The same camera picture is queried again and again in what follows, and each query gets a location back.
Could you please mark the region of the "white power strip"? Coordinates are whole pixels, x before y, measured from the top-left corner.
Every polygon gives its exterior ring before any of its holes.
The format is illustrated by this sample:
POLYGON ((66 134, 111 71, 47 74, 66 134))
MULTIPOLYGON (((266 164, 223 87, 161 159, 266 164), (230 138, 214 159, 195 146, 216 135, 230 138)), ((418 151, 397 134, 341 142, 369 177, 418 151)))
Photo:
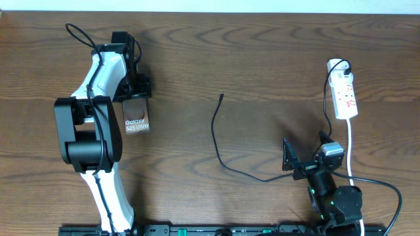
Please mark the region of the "white power strip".
MULTIPOLYGON (((335 68, 344 69, 345 74, 352 73, 350 63, 340 58, 333 58, 329 60, 327 63, 328 75, 335 68)), ((353 84, 341 85, 338 87, 330 86, 330 88, 335 110, 335 117, 340 120, 347 120, 355 117, 358 114, 358 108, 356 105, 356 97, 354 94, 353 84)))

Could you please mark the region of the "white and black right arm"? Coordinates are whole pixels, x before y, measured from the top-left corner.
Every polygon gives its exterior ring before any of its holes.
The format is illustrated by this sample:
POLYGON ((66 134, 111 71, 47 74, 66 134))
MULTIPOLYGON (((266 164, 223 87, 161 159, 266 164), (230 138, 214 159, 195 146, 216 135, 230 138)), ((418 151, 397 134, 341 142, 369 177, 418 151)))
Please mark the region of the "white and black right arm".
POLYGON ((319 136, 321 146, 315 157, 307 162, 300 162, 292 145, 285 138, 282 170, 291 170, 294 180, 308 181, 312 207, 321 216, 313 231, 327 235, 334 227, 351 225, 362 219, 362 192, 356 186, 336 186, 332 172, 342 165, 345 151, 324 131, 319 136))

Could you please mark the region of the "white USB charger adapter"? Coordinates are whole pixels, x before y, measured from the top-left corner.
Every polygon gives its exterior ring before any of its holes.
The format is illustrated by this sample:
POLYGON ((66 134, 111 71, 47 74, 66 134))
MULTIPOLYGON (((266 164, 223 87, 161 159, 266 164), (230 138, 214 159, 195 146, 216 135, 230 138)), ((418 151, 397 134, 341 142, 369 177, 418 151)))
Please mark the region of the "white USB charger adapter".
POLYGON ((354 76, 352 73, 345 74, 344 69, 337 69, 331 71, 329 74, 329 85, 331 87, 338 87, 341 85, 352 84, 354 76))

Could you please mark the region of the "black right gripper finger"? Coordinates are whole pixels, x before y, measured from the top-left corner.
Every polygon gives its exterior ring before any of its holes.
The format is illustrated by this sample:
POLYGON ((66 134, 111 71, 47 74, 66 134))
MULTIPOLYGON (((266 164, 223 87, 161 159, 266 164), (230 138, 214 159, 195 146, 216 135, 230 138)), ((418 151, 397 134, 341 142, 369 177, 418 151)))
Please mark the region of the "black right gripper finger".
POLYGON ((333 143, 333 140, 330 138, 330 136, 322 130, 319 132, 319 137, 321 144, 333 143))
POLYGON ((299 159, 295 153, 292 145, 289 143, 287 138, 283 139, 283 161, 282 170, 290 171, 296 168, 299 159))

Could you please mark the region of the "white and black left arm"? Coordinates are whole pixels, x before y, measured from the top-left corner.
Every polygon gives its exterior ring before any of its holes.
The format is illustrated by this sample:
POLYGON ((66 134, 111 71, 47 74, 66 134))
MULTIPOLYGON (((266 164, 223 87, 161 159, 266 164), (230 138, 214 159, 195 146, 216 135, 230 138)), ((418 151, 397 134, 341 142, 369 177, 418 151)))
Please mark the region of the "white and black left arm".
POLYGON ((58 98, 54 114, 63 161, 89 186, 101 217, 99 226, 62 226, 59 235, 142 235, 119 173, 123 140, 114 102, 151 95, 147 76, 138 73, 139 43, 126 31, 115 31, 107 44, 92 47, 92 66, 81 86, 58 98))

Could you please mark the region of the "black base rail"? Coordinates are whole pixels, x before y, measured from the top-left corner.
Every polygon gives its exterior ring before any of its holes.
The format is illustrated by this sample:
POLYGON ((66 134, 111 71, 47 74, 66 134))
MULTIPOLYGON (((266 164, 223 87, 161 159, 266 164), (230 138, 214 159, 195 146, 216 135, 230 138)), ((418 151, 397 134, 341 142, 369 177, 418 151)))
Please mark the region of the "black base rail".
MULTIPOLYGON (((385 226, 366 225, 364 235, 383 235, 385 226)), ((321 230, 309 228, 305 225, 282 223, 277 226, 169 226, 144 225, 134 226, 131 230, 111 234, 97 227, 60 227, 58 235, 138 235, 138 236, 251 236, 251 235, 360 235, 355 225, 329 228, 325 234, 321 230)))

